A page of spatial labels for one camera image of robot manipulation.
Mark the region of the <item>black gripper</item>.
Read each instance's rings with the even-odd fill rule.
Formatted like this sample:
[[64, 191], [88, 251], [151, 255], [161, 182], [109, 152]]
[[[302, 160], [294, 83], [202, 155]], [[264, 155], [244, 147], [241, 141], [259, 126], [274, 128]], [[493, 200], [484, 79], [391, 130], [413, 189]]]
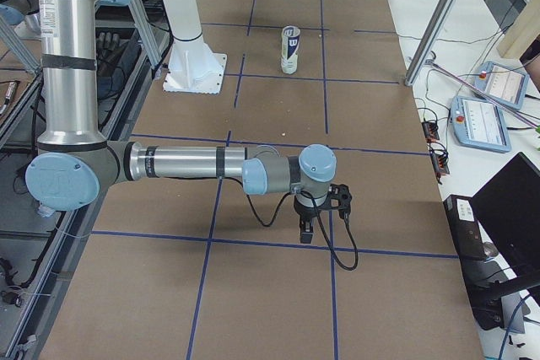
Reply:
[[327, 210], [330, 197], [318, 197], [312, 201], [308, 196], [296, 195], [294, 197], [294, 209], [300, 216], [300, 243], [311, 244], [313, 239], [313, 227], [309, 224], [317, 213]]

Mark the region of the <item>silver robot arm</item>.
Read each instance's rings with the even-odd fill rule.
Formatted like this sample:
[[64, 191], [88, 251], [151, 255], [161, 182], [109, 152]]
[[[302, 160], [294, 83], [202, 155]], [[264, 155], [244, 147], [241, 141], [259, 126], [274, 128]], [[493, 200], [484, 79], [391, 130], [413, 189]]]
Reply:
[[285, 157], [253, 148], [144, 147], [99, 129], [95, 7], [99, 0], [39, 0], [46, 129], [25, 172], [30, 194], [56, 211], [93, 202], [112, 185], [142, 178], [232, 179], [248, 196], [294, 197], [300, 239], [310, 243], [321, 213], [337, 207], [336, 157], [321, 144]]

